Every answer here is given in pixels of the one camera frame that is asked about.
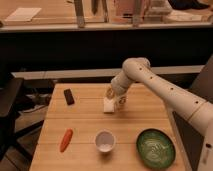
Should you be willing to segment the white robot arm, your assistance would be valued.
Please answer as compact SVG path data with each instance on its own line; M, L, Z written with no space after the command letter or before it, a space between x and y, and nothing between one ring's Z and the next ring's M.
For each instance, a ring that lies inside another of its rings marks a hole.
M153 73L147 58L128 58L111 80L117 97L134 82L143 83L204 136L197 171L213 171L213 104Z

